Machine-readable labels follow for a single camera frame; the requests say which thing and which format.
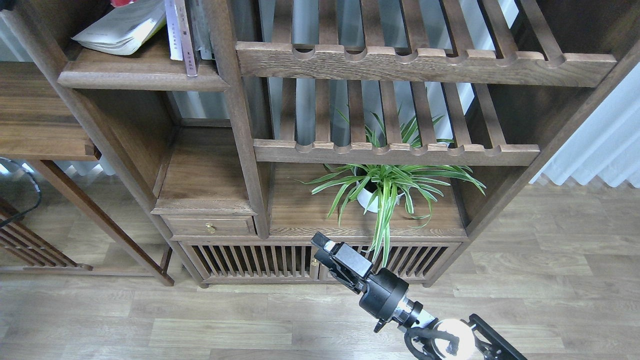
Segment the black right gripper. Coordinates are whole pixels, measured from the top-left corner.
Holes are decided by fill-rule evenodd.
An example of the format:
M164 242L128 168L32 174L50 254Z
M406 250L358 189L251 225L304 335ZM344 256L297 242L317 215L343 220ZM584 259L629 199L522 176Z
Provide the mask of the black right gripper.
M311 243L314 258L328 268L340 284L355 294L363 293L359 306L376 319L390 321L398 303L406 296L409 283L387 268L370 275L373 264L345 242L336 243L316 232Z

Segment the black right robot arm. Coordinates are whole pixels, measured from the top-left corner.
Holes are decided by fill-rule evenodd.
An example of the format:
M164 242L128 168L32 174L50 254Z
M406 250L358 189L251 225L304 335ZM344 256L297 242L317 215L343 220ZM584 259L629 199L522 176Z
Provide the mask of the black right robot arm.
M422 303L407 297L409 284L386 268L373 271L370 260L349 244L336 243L317 232L311 239L315 259L355 294L359 306L377 319L374 332L397 322L403 340L419 360L467 360L478 350L485 360L523 360L524 355L477 314L467 321L439 320Z

